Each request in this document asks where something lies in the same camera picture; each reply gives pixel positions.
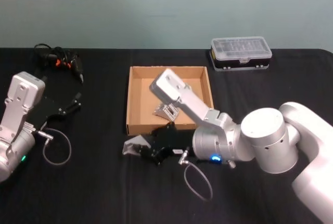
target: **cable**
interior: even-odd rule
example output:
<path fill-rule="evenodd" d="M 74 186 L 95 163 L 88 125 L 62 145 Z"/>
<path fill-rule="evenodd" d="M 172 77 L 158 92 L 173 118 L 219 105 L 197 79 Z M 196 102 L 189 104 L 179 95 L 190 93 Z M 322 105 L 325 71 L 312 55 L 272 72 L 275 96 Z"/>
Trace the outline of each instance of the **cable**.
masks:
<path fill-rule="evenodd" d="M 196 195 L 198 196 L 200 199 L 202 199 L 203 201 L 210 201 L 213 199 L 213 188 L 212 188 L 212 185 L 210 184 L 208 178 L 204 175 L 204 173 L 196 166 L 194 165 L 193 163 L 191 163 L 190 161 L 186 161 L 186 168 L 184 170 L 184 180 L 185 180 L 185 183 L 186 185 L 188 186 L 188 188 Z M 193 167 L 194 169 L 196 169 L 199 174 L 203 177 L 203 179 L 206 181 L 207 185 L 208 185 L 208 188 L 209 188 L 209 193 L 210 193 L 210 197 L 209 198 L 205 198 L 203 197 L 201 194 L 199 194 L 194 188 L 192 188 L 192 186 L 189 184 L 188 180 L 187 180 L 187 177 L 186 177 L 186 172 L 188 170 L 189 167 Z"/>
<path fill-rule="evenodd" d="M 65 137 L 66 141 L 68 142 L 69 154 L 68 154 L 67 159 L 66 159 L 65 161 L 61 162 L 61 163 L 54 163 L 54 162 L 50 161 L 50 160 L 46 157 L 46 155 L 45 155 L 45 150 L 46 150 L 46 146 L 47 146 L 48 143 L 49 143 L 48 141 L 45 142 L 44 147 L 43 147 L 43 157 L 44 157 L 44 159 L 45 159 L 49 164 L 54 165 L 54 166 L 61 166 L 61 165 L 64 165 L 65 163 L 67 163 L 67 162 L 69 161 L 69 159 L 70 159 L 71 156 L 72 156 L 72 145 L 71 145 L 71 142 L 69 141 L 68 137 L 67 137 L 64 133 L 62 133 L 61 131 L 59 131 L 59 130 L 57 130 L 57 129 L 45 128 L 45 129 L 43 129 L 43 130 L 51 130 L 51 131 L 55 131 L 55 132 L 57 132 L 57 133 L 59 133 L 59 134 L 61 134 L 62 136 Z"/>

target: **black table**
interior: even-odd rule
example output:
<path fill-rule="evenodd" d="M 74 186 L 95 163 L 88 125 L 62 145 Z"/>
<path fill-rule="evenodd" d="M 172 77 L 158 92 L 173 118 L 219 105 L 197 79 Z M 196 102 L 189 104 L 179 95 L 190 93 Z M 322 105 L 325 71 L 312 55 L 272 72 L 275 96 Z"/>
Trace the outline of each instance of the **black table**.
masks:
<path fill-rule="evenodd" d="M 12 177 L 0 184 L 0 223 L 320 223 L 297 199 L 291 183 L 306 166 L 301 153 L 289 172 L 270 175 L 253 160 L 227 166 L 201 164 L 214 189 L 202 202 L 186 187 L 172 157 L 156 167 L 123 157 L 129 67 L 208 66 L 215 107 L 235 122 L 260 107 L 296 101 L 333 124 L 333 54 L 318 49 L 274 49 L 268 70 L 215 72 L 205 50 L 79 49 L 85 83 L 48 70 L 46 95 L 67 103 L 77 91 L 83 108 L 57 127 L 72 142 L 63 167 L 42 158 L 43 141 Z M 0 100 L 11 76 L 32 72 L 30 49 L 0 49 Z M 205 184 L 198 187 L 205 192 Z"/>

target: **light blue wall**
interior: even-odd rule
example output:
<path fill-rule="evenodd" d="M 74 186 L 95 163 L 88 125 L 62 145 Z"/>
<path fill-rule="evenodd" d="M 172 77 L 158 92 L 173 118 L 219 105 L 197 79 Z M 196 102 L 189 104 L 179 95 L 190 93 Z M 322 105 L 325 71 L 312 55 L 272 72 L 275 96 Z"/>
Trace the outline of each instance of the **light blue wall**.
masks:
<path fill-rule="evenodd" d="M 0 0 L 0 47 L 208 48 L 255 36 L 333 50 L 333 0 Z"/>

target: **cardboard box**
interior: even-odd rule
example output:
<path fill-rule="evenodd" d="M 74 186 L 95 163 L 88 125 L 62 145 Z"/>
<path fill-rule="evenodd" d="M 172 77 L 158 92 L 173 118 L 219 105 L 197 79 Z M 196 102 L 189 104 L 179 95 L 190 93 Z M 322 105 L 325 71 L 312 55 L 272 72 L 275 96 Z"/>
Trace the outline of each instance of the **cardboard box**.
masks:
<path fill-rule="evenodd" d="M 172 69 L 185 83 L 188 83 L 207 106 L 214 107 L 206 67 L 134 66 L 130 68 L 127 94 L 126 128 L 128 135 L 150 133 L 153 129 L 168 123 L 166 119 L 152 114 L 161 101 L 149 90 L 153 80 L 167 68 Z M 181 110 L 175 120 L 175 125 L 177 129 L 196 129 L 195 123 Z"/>

